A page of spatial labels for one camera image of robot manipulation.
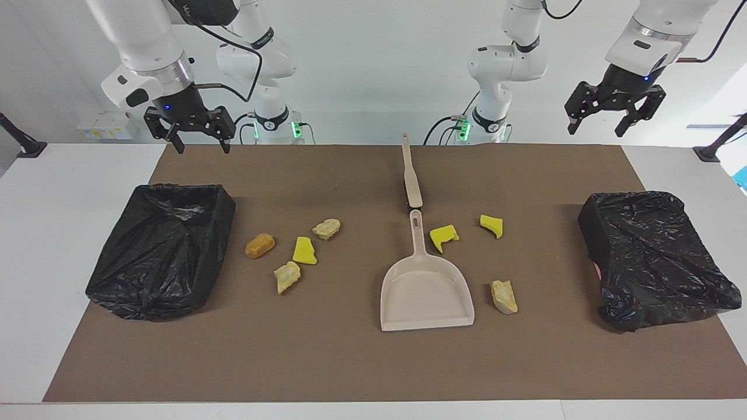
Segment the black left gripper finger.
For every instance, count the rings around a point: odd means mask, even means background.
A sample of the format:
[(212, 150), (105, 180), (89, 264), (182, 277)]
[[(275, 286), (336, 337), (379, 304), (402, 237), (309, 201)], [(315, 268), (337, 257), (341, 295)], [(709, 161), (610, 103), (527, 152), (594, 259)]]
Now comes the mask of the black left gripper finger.
[(635, 106), (632, 98), (627, 99), (625, 106), (625, 116), (615, 128), (615, 134), (621, 138), (629, 128), (634, 127), (640, 121), (648, 121), (653, 118), (657, 109), (664, 101), (666, 93), (662, 87), (651, 87), (646, 90), (643, 96), (643, 104), (640, 107)]
[(599, 87), (588, 82), (580, 82), (564, 104), (564, 110), (569, 119), (567, 131), (575, 135), (582, 120), (600, 112), (598, 101)]

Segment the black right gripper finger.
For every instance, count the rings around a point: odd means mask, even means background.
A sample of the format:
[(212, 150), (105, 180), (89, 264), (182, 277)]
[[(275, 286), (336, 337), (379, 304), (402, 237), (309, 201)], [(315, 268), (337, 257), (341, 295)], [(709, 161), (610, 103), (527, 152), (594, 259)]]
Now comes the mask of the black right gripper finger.
[(225, 106), (210, 111), (210, 135), (221, 146), (224, 154), (231, 151), (231, 140), (235, 137), (236, 125)]
[(146, 110), (144, 112), (144, 121), (154, 139), (168, 142), (178, 154), (184, 153), (185, 145), (179, 136), (180, 128), (178, 123), (170, 123), (170, 126), (166, 128), (157, 110)]

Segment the orange brown bread nugget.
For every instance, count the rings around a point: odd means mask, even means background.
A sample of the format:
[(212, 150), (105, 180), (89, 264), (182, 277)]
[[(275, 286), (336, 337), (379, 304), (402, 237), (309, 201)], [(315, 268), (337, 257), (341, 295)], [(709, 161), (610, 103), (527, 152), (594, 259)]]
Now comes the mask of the orange brown bread nugget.
[(272, 250), (274, 246), (275, 238), (267, 232), (262, 232), (245, 245), (245, 255), (256, 260)]

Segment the beige rock chunk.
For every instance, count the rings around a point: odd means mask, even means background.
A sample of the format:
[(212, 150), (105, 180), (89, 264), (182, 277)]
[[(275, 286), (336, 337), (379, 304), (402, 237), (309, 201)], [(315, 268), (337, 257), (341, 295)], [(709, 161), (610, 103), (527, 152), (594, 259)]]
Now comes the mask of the beige rock chunk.
[(277, 280), (277, 295), (282, 295), (291, 285), (301, 279), (301, 267), (295, 261), (288, 261), (285, 265), (275, 269), (273, 276)]
[(336, 218), (329, 218), (313, 227), (312, 233), (323, 241), (329, 241), (340, 229), (341, 221)]
[(493, 304), (499, 312), (508, 316), (518, 312), (518, 304), (509, 280), (494, 280), (490, 284), (490, 289)]

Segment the beige hand brush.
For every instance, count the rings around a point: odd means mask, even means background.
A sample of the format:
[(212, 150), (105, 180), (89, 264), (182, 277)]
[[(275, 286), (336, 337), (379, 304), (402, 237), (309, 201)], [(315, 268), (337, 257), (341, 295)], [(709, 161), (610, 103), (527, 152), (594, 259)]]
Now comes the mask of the beige hand brush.
[(423, 198), (419, 186), (418, 176), (413, 165), (409, 137), (407, 133), (401, 136), (401, 151), (403, 155), (403, 181), (406, 191), (407, 202), (410, 208), (419, 209), (423, 207)]

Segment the beige plastic dustpan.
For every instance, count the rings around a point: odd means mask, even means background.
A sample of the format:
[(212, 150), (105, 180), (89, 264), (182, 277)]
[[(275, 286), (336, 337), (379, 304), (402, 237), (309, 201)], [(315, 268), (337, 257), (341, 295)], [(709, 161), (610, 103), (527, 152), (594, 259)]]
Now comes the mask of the beige plastic dustpan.
[(411, 210), (413, 254), (385, 274), (379, 301), (383, 332), (467, 327), (475, 321), (469, 285), (457, 266), (426, 250), (421, 211)]

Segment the open black bag lined bin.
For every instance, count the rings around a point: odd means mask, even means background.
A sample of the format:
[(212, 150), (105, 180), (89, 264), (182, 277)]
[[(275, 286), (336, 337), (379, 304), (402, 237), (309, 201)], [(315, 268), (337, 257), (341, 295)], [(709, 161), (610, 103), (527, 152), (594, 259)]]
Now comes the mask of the open black bag lined bin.
[(235, 200), (221, 184), (141, 184), (86, 284), (117, 317), (169, 321), (205, 306), (226, 257)]

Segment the pink bin covered black bag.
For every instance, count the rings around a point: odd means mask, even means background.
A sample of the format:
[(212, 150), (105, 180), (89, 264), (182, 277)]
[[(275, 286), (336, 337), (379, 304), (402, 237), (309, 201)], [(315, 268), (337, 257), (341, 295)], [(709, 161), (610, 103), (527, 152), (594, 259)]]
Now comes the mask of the pink bin covered black bag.
[(622, 332), (702, 321), (742, 307), (685, 211), (664, 191), (594, 193), (577, 222), (598, 269), (602, 320)]

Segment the white plastic box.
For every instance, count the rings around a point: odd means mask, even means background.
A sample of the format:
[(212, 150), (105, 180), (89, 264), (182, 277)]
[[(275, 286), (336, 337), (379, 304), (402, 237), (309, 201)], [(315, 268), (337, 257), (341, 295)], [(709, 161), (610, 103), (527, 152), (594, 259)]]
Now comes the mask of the white plastic box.
[(76, 129), (83, 138), (95, 141), (130, 141), (139, 134), (131, 114), (123, 111), (82, 111)]

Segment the black clamp stand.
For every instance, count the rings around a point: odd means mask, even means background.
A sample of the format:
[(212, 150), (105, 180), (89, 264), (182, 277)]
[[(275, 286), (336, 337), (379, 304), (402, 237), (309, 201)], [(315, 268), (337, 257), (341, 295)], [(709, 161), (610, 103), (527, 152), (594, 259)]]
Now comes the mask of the black clamp stand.
[(41, 155), (48, 146), (47, 142), (38, 141), (28, 135), (26, 131), (17, 128), (3, 112), (0, 112), (0, 127), (7, 131), (20, 146), (20, 152), (17, 153), (19, 159), (35, 159)]
[(738, 138), (739, 133), (747, 134), (747, 112), (740, 114), (734, 123), (723, 130), (722, 133), (706, 146), (694, 146), (693, 152), (702, 162), (719, 163), (717, 157), (718, 149)]

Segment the brown table mat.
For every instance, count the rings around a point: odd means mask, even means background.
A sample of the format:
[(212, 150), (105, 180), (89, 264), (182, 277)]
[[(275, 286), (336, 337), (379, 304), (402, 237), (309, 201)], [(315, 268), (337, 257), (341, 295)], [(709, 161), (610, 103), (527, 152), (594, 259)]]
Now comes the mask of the brown table mat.
[[(618, 333), (577, 215), (598, 192), (641, 191), (620, 147), (414, 147), (428, 229), (469, 283), (470, 327), (382, 332), (389, 267), (413, 252), (397, 146), (166, 149), (152, 183), (222, 184), (236, 202), (211, 296), (176, 321), (126, 321), (91, 303), (46, 402), (747, 398), (747, 365), (717, 317)], [(500, 239), (480, 215), (502, 218)], [(329, 218), (329, 241), (312, 228)], [(261, 258), (245, 245), (267, 232)], [(310, 237), (317, 265), (277, 295), (273, 271)], [(518, 312), (502, 314), (494, 280)]]

